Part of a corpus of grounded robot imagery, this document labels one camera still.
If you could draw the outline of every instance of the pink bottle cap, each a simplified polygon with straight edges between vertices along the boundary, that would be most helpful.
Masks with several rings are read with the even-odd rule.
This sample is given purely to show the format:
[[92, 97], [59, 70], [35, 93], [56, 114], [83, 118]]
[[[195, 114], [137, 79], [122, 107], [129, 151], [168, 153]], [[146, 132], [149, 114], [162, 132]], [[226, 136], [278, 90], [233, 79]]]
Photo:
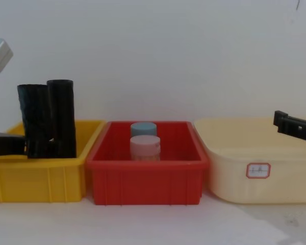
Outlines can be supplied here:
[[161, 152], [160, 138], [153, 135], [138, 135], [131, 138], [131, 154], [155, 156]]

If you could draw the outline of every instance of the cream plastic bin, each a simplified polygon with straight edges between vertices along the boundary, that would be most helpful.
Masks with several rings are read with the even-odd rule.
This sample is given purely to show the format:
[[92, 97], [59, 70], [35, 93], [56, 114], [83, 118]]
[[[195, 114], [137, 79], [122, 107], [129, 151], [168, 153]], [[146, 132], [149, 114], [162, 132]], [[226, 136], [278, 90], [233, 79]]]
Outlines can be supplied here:
[[306, 203], [306, 141], [278, 133], [272, 118], [194, 124], [211, 160], [215, 195], [243, 204]]

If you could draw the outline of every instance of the yellow plastic bin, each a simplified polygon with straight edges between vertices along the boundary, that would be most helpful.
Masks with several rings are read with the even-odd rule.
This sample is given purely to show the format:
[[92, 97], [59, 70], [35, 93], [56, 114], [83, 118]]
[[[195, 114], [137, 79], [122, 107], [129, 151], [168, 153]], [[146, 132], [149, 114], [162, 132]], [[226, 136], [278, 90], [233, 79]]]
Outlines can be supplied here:
[[[78, 120], [77, 158], [0, 157], [0, 202], [78, 202], [86, 193], [84, 162], [105, 122]], [[24, 134], [22, 124], [8, 133]]]
[[306, 203], [306, 141], [277, 132], [272, 118], [195, 123], [211, 160], [209, 188], [235, 203]]

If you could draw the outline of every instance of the plastic bin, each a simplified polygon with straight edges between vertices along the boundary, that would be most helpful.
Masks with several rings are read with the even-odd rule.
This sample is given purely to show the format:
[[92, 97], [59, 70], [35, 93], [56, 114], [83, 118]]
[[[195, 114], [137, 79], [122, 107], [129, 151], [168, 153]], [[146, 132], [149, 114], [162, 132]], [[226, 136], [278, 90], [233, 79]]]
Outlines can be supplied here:
[[[105, 125], [76, 121], [77, 158], [0, 157], [0, 202], [78, 202], [85, 195], [84, 162]], [[22, 124], [8, 131], [23, 134]]]
[[211, 160], [211, 191], [235, 203], [306, 203], [306, 141], [277, 132], [272, 118], [196, 121]]
[[132, 123], [109, 122], [88, 156], [95, 204], [198, 204], [208, 159], [191, 123], [154, 122], [161, 139], [160, 161], [131, 160]]

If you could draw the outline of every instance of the label sticker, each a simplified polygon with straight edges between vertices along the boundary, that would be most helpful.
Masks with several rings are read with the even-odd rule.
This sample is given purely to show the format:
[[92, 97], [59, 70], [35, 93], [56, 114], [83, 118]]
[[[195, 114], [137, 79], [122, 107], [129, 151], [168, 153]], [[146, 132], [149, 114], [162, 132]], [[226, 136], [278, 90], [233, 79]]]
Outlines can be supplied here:
[[247, 165], [246, 176], [249, 179], [266, 179], [270, 176], [269, 163], [251, 162]]

